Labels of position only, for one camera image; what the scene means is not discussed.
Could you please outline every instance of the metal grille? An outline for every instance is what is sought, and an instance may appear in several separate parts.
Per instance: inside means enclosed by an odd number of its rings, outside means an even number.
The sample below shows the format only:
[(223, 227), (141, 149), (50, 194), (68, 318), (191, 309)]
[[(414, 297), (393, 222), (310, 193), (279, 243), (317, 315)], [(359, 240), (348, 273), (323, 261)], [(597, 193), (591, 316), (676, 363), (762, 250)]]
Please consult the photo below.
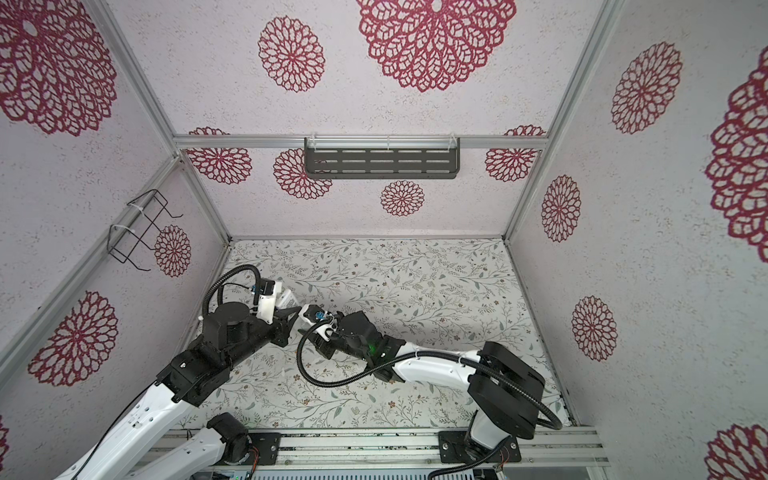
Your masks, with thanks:
[[(392, 470), (271, 470), (253, 474), (252, 480), (427, 480), (434, 468)], [(475, 480), (472, 470), (436, 477), (439, 480)]]
[(304, 139), (306, 175), (323, 179), (451, 179), (456, 178), (459, 140), (455, 147), (431, 149), (316, 149)]

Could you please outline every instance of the floor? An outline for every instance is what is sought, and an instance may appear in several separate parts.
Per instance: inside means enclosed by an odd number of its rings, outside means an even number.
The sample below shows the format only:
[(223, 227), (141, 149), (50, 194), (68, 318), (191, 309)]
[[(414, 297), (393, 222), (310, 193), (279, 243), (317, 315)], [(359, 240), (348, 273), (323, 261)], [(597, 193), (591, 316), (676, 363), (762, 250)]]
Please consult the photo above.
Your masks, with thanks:
[[(544, 376), (545, 404), (571, 424), (501, 240), (246, 240), (235, 244), (226, 269), (244, 263), (283, 280), (301, 302), (364, 310), (379, 331), (423, 346), (463, 350), (500, 342)], [(251, 297), (228, 286), (225, 298)], [(262, 348), (176, 427), (200, 428), (221, 412), (249, 428), (462, 427), (476, 410), (466, 392), (429, 384), (369, 377), (316, 388), (297, 371), (298, 341), (294, 330), (285, 349)], [(304, 358), (308, 371), (326, 380), (363, 368), (342, 353), (325, 360), (311, 346)]]

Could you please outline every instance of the cable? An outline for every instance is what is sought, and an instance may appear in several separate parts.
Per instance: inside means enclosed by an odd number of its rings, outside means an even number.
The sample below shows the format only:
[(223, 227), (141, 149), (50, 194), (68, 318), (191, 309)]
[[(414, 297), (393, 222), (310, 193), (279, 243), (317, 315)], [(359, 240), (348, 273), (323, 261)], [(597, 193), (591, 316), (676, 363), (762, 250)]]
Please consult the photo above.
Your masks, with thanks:
[(85, 462), (84, 462), (84, 463), (83, 463), (83, 465), (80, 467), (80, 469), (77, 471), (77, 473), (75, 473), (75, 474), (74, 474), (74, 476), (72, 477), (72, 480), (77, 480), (77, 478), (78, 478), (78, 475), (80, 475), (80, 472), (82, 472), (82, 471), (83, 471), (83, 468), (85, 468), (85, 466), (86, 466), (86, 465), (88, 464), (88, 462), (91, 460), (91, 457), (92, 457), (92, 456), (94, 456), (94, 453), (96, 453), (96, 451), (98, 450), (98, 448), (99, 448), (99, 445), (101, 445), (101, 443), (102, 443), (102, 442), (104, 441), (104, 439), (107, 437), (107, 434), (108, 434), (108, 433), (109, 433), (109, 432), (112, 430), (112, 427), (114, 427), (114, 424), (115, 424), (115, 423), (117, 423), (117, 422), (118, 422), (118, 420), (120, 420), (120, 419), (122, 419), (122, 418), (123, 418), (123, 414), (125, 414), (125, 411), (126, 411), (126, 410), (128, 410), (128, 409), (129, 409), (129, 408), (130, 408), (130, 407), (131, 407), (131, 406), (132, 406), (132, 405), (133, 405), (133, 404), (134, 404), (134, 403), (135, 403), (137, 400), (139, 400), (139, 398), (140, 398), (140, 397), (141, 397), (141, 396), (144, 394), (144, 392), (146, 392), (146, 391), (149, 389), (149, 387), (151, 387), (153, 384), (154, 384), (154, 382), (152, 382), (152, 383), (150, 383), (149, 385), (147, 385), (146, 387), (144, 387), (144, 389), (143, 389), (143, 390), (141, 390), (141, 392), (139, 392), (139, 394), (138, 394), (138, 395), (136, 395), (136, 396), (134, 397), (134, 399), (133, 399), (133, 400), (131, 400), (131, 401), (130, 401), (130, 402), (129, 402), (129, 403), (126, 405), (126, 406), (125, 406), (125, 408), (123, 408), (123, 411), (122, 411), (122, 412), (120, 412), (120, 415), (118, 415), (118, 417), (117, 417), (117, 418), (116, 418), (116, 419), (115, 419), (115, 420), (112, 422), (112, 425), (110, 425), (110, 426), (109, 426), (109, 428), (107, 429), (107, 431), (106, 431), (106, 432), (104, 432), (104, 434), (101, 436), (101, 438), (99, 439), (99, 441), (96, 443), (96, 446), (94, 447), (94, 449), (93, 449), (93, 450), (91, 450), (91, 454), (88, 456), (88, 458), (86, 458), (86, 459), (85, 459)]
[[(368, 375), (372, 375), (373, 373), (376, 373), (379, 370), (383, 370), (383, 369), (389, 368), (390, 366), (394, 366), (398, 362), (402, 362), (403, 360), (412, 359), (416, 357), (415, 352), (405, 353), (401, 356), (398, 356), (394, 359), (389, 360), (388, 362), (384, 362), (381, 365), (376, 366), (370, 370), (365, 370), (361, 373), (345, 378), (344, 380), (337, 380), (335, 382), (323, 382), (322, 380), (315, 379), (304, 368), (304, 364), (302, 362), (302, 350), (304, 348), (304, 344), (306, 343), (306, 339), (308, 338), (309, 334), (314, 332), (321, 326), (327, 325), (329, 323), (330, 321), (323, 320), (322, 322), (318, 322), (312, 325), (312, 327), (304, 333), (304, 336), (301, 337), (301, 340), (299, 340), (299, 346), (296, 348), (296, 365), (299, 367), (299, 373), (301, 373), (301, 376), (304, 377), (304, 379), (306, 379), (307, 382), (311, 383), (314, 386), (319, 386), (320, 388), (324, 388), (324, 389), (334, 389), (336, 387), (349, 385), (350, 383), (356, 382), (362, 378), (367, 377)], [(461, 363), (462, 365), (471, 366), (472, 368), (475, 369), (475, 371), (498, 380), (499, 385), (503, 385), (509, 389), (515, 390), (521, 397), (523, 397), (529, 403), (535, 406), (538, 409), (538, 411), (543, 413), (548, 419), (548, 420), (538, 419), (537, 423), (539, 425), (547, 427), (548, 429), (552, 429), (552, 430), (560, 430), (563, 428), (563, 423), (545, 404), (541, 403), (539, 400), (534, 398), (533, 395), (526, 392), (522, 387), (520, 387), (520, 385), (518, 385), (517, 383), (511, 382), (509, 379), (507, 379), (507, 377), (503, 376), (501, 373), (495, 371), (494, 369), (486, 365), (482, 365), (481, 363), (477, 363), (474, 360), (466, 359), (464, 357), (454, 355), (452, 353), (447, 353), (447, 352), (439, 352), (434, 350), (420, 351), (419, 357), (424, 357), (424, 356), (432, 356), (439, 359), (449, 360), (451, 362)]]
[(221, 288), (224, 288), (227, 285), (241, 286), (241, 287), (243, 287), (246, 290), (250, 290), (249, 286), (241, 285), (240, 283), (232, 283), (232, 282), (225, 283), (224, 285), (221, 286)]
[[(210, 313), (210, 301), (211, 299), (213, 299), (214, 293), (216, 293), (216, 290), (218, 290), (222, 285), (224, 285), (227, 280), (229, 280), (233, 276), (245, 270), (250, 270), (251, 272), (253, 272), (253, 275), (256, 277), (256, 279), (253, 282), (253, 285), (258, 286), (261, 284), (261, 273), (259, 273), (259, 269), (257, 269), (255, 266), (239, 265), (234, 267), (232, 270), (226, 272), (218, 280), (216, 280), (216, 282), (213, 285), (211, 285), (208, 291), (205, 293), (205, 296), (203, 297), (203, 315), (207, 315), (208, 313)], [(256, 293), (253, 295), (253, 305), (259, 304), (259, 289), (256, 288), (256, 290), (257, 290)], [(221, 291), (217, 299), (221, 303), (223, 303), (223, 290)]]
[(485, 455), (483, 458), (479, 458), (475, 460), (472, 463), (465, 463), (464, 465), (459, 465), (458, 467), (448, 467), (448, 468), (441, 468), (439, 470), (433, 470), (432, 472), (427, 475), (427, 480), (432, 480), (434, 477), (440, 476), (440, 475), (450, 475), (452, 473), (457, 472), (463, 472), (465, 470), (469, 470), (470, 468), (474, 468), (482, 463), (486, 463), (493, 455), (496, 455), (499, 453), (499, 451), (502, 449), (504, 444), (507, 441), (510, 441), (512, 437), (507, 437), (506, 439), (501, 440), (498, 445), (496, 445), (493, 450), (488, 452), (488, 454)]

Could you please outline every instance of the cable tie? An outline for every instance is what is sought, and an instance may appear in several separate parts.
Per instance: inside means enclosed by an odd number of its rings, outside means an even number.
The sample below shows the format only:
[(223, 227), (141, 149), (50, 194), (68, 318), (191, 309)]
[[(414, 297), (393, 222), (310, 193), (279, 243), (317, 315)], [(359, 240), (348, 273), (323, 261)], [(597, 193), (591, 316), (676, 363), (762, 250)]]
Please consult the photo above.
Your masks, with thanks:
[(133, 235), (136, 234), (136, 230), (134, 230), (132, 228), (129, 228), (129, 227), (126, 227), (125, 225), (112, 225), (112, 226), (115, 227), (115, 228), (118, 228), (118, 227), (124, 228), (125, 230), (128, 230), (129, 232), (131, 232)]

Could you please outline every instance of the red mandala pattern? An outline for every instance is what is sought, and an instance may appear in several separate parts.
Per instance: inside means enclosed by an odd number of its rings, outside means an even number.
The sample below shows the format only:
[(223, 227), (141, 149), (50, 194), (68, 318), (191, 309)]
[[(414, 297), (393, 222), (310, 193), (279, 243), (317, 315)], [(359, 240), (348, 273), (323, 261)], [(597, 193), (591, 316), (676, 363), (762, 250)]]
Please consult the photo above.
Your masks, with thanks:
[(323, 47), (310, 27), (295, 18), (279, 17), (266, 24), (259, 57), (270, 78), (288, 91), (313, 88), (326, 70)]
[(757, 247), (768, 263), (768, 47), (749, 79), (730, 94), (728, 107), (710, 137), (711, 205), (728, 219), (728, 234)]
[(0, 416), (0, 472), (2, 472), (2, 461), (5, 458), (5, 454), (8, 453), (10, 447), (8, 446), (8, 429), (2, 425), (2, 417)]
[(154, 259), (168, 276), (180, 276), (187, 271), (192, 258), (190, 239), (181, 228), (168, 225), (154, 242)]
[[(547, 132), (541, 127), (533, 125), (520, 125), (517, 128), (508, 130), (504, 135), (526, 135), (540, 137)], [(526, 178), (531, 170), (531, 165), (538, 151), (534, 148), (512, 148), (501, 149), (493, 148), (485, 154), (485, 169), (496, 180), (504, 182), (520, 180)]]
[(360, 33), (382, 73), (402, 87), (445, 90), (466, 81), (504, 41), (514, 0), (357, 0)]
[(633, 134), (656, 122), (674, 98), (682, 68), (674, 44), (662, 41), (639, 54), (616, 85), (611, 109), (616, 128)]
[(599, 298), (586, 296), (576, 304), (571, 331), (578, 348), (598, 362), (606, 360), (616, 348), (614, 314)]
[(709, 480), (765, 480), (768, 478), (768, 432), (760, 425), (732, 425), (707, 445), (704, 461)]
[[(190, 135), (228, 135), (218, 128), (196, 128)], [(245, 148), (188, 148), (197, 171), (220, 184), (238, 184), (250, 175), (250, 157)]]
[(280, 188), (296, 198), (309, 200), (322, 197), (333, 185), (331, 180), (314, 180), (307, 177), (304, 150), (301, 148), (281, 152), (275, 159), (273, 170)]
[(413, 182), (398, 180), (384, 187), (382, 207), (397, 217), (414, 214), (424, 204), (424, 190)]
[(581, 195), (573, 178), (561, 175), (552, 181), (541, 202), (541, 224), (553, 242), (570, 237), (581, 215)]
[(78, 0), (3, 0), (0, 103), (14, 121), (78, 136), (111, 116), (117, 72)]
[(73, 386), (107, 361), (117, 336), (118, 318), (109, 300), (98, 292), (85, 292), (27, 371), (40, 383)]

